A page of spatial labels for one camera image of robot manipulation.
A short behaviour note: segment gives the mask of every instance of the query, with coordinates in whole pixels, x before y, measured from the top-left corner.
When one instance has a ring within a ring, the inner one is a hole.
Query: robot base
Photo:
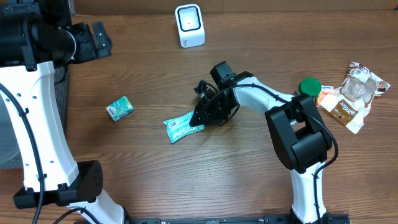
[[[350,224],[348,215],[335,215],[326,213],[322,217],[323,224]],[[161,220],[159,218],[137,218],[132,219],[130,224],[303,224],[290,210],[288,215],[266,215],[264,217],[247,218],[189,218],[177,220]]]

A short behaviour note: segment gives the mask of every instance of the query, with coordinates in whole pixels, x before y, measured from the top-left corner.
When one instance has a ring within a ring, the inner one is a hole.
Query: brown label
[[[330,113],[346,126],[358,114],[358,111],[354,110],[345,100],[341,100]]]

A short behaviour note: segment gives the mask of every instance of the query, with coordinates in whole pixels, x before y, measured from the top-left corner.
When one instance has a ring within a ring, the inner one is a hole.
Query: small box
[[[106,107],[106,111],[111,115],[114,121],[120,120],[125,115],[134,111],[134,107],[126,96],[116,100]]]

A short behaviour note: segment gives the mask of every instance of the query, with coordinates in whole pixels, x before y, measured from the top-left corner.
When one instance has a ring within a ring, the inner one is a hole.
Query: food package
[[[204,125],[191,127],[189,122],[192,118],[192,115],[193,111],[179,118],[168,119],[167,121],[163,122],[166,125],[166,131],[172,144],[187,135],[197,133],[205,128]]]
[[[106,107],[106,111],[112,117],[113,121],[118,121],[125,115],[134,111],[134,107],[126,96],[116,100]]]
[[[364,125],[375,96],[385,93],[390,84],[365,66],[352,62],[341,87],[327,94],[320,105],[353,133]]]
[[[317,107],[322,108],[321,106],[321,101],[324,99],[324,97],[330,93],[331,91],[333,91],[335,88],[333,86],[324,86],[322,85],[322,89],[321,92],[319,93],[318,97],[317,97]]]

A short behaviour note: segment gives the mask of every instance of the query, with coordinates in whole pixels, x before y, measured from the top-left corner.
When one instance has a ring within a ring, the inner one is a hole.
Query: snack wrapper
[[[197,133],[205,128],[204,125],[191,127],[189,122],[192,118],[192,115],[193,111],[179,118],[168,119],[163,122],[166,125],[166,131],[172,144],[187,135]]]
[[[353,133],[364,125],[375,96],[381,96],[390,84],[365,66],[352,62],[341,87],[327,94],[320,105]]]
[[[322,89],[321,92],[319,93],[318,97],[317,97],[317,107],[319,108],[323,108],[321,106],[321,101],[324,99],[324,97],[330,93],[331,91],[333,91],[335,88],[333,86],[324,86],[322,85]]]

